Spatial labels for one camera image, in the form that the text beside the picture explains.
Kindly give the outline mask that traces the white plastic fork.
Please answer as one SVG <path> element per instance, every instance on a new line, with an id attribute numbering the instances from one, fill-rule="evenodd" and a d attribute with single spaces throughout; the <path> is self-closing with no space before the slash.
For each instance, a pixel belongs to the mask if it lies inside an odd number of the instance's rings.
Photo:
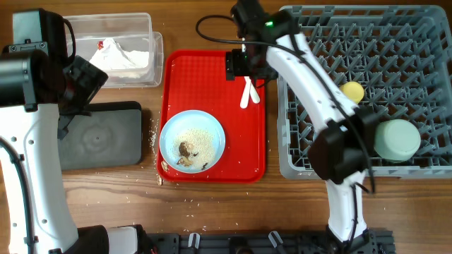
<path id="1" fill-rule="evenodd" d="M 244 77 L 245 86 L 239 103 L 241 109 L 246 109 L 250 98 L 251 80 L 249 76 Z"/>

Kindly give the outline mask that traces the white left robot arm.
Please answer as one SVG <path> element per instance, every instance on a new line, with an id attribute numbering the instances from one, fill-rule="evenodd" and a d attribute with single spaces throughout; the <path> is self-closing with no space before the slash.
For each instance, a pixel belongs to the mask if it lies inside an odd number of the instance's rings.
<path id="1" fill-rule="evenodd" d="M 1 52 L 1 168 L 11 253 L 154 253 L 139 224 L 79 228 L 69 212 L 58 142 L 107 81 L 76 53 L 70 22 L 41 8 L 13 14 Z"/>

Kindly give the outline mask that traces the white napkin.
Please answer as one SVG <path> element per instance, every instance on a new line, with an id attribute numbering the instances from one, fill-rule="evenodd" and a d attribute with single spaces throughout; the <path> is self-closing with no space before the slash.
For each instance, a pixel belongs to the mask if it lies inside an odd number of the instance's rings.
<path id="1" fill-rule="evenodd" d="M 97 49 L 89 62 L 118 78 L 140 78 L 141 69 L 149 64 L 149 52 L 125 51 L 113 38 L 103 40 L 103 48 Z"/>

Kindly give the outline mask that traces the yellow cup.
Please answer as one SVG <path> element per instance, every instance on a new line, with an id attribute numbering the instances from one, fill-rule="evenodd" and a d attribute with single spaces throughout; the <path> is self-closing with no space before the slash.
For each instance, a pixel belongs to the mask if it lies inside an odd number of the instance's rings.
<path id="1" fill-rule="evenodd" d="M 343 94 L 355 104 L 359 104 L 364 98 L 364 88 L 357 82 L 350 81 L 340 86 Z"/>

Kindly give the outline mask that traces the white plastic spoon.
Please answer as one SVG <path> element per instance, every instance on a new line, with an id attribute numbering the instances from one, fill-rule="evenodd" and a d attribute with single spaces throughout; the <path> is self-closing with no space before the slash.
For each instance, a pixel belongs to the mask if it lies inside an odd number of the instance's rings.
<path id="1" fill-rule="evenodd" d="M 251 100 L 254 104 L 258 104 L 260 102 L 260 97 L 256 91 L 256 88 L 254 87 L 251 80 L 249 81 L 249 84 L 250 84 L 250 93 L 249 94 L 250 94 Z"/>

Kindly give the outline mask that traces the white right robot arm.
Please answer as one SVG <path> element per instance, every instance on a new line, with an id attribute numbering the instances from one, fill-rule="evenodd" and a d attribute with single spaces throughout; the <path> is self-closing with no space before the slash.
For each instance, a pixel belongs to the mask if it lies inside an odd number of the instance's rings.
<path id="1" fill-rule="evenodd" d="M 332 81 L 287 11 L 271 15 L 257 1 L 238 1 L 230 15 L 243 47 L 232 52 L 227 74 L 254 81 L 280 77 L 290 86 L 314 128 L 308 159 L 326 182 L 332 249 L 356 251 L 369 234 L 362 215 L 362 184 L 365 176 L 373 175 L 369 151 L 377 117 Z"/>

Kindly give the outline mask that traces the light blue plate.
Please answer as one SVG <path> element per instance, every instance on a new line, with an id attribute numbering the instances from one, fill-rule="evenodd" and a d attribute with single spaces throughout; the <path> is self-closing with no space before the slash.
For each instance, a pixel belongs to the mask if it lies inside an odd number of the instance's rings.
<path id="1" fill-rule="evenodd" d="M 178 147 L 181 142 L 190 143 L 209 161 L 206 170 L 177 165 Z M 220 122 L 207 112 L 187 110 L 174 115 L 162 127 L 159 148 L 163 161 L 178 172 L 200 174 L 216 165 L 225 151 L 225 131 Z"/>

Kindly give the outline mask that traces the green bowl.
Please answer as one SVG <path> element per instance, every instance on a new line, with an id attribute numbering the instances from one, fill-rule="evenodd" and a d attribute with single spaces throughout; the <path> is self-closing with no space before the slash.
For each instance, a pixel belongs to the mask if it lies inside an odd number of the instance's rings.
<path id="1" fill-rule="evenodd" d="M 376 127 L 374 150 L 390 162 L 405 162 L 420 148 L 421 136 L 417 127 L 409 121 L 394 119 Z"/>

